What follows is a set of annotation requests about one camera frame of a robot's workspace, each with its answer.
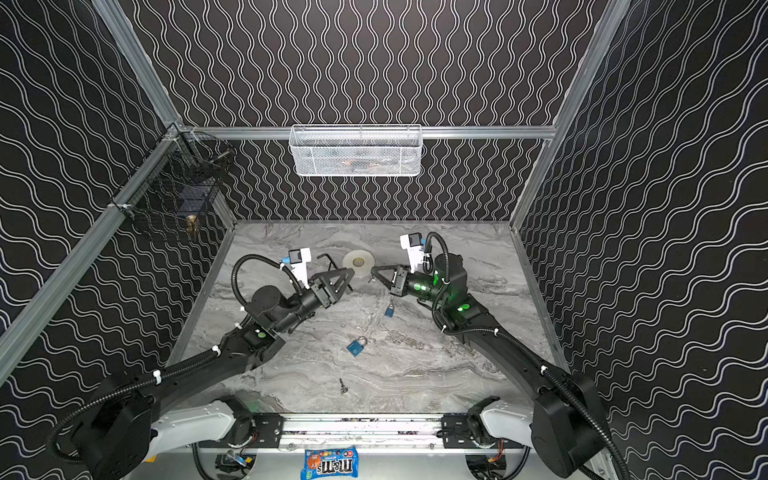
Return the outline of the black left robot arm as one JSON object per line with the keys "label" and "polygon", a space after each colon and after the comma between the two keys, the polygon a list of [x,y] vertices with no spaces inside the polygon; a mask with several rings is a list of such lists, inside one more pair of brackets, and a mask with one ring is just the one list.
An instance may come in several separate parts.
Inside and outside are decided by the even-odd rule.
{"label": "black left robot arm", "polygon": [[[248,261],[282,271],[294,287],[286,297],[273,285],[245,298],[238,274]],[[119,479],[150,457],[161,440],[161,417],[179,403],[230,377],[271,360],[293,332],[320,309],[338,303],[355,272],[327,270],[300,282],[289,265],[247,254],[233,265],[230,282],[245,319],[207,350],[150,373],[114,374],[104,379],[82,406],[65,414],[45,440],[47,452],[62,463],[83,465],[94,479]]]}

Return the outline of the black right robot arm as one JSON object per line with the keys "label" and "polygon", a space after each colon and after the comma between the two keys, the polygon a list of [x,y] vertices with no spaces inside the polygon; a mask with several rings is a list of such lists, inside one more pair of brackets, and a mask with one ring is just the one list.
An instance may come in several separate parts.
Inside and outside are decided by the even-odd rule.
{"label": "black right robot arm", "polygon": [[595,478],[586,465],[607,450],[617,476],[629,478],[593,380],[545,360],[505,330],[470,293],[462,256],[450,252],[440,234],[404,235],[401,244],[408,264],[375,266],[372,276],[391,295],[416,298],[442,334],[481,353],[532,403],[528,414],[503,409],[497,399],[478,404],[468,417],[474,423],[473,442],[511,440],[525,445],[561,478],[575,471]]}

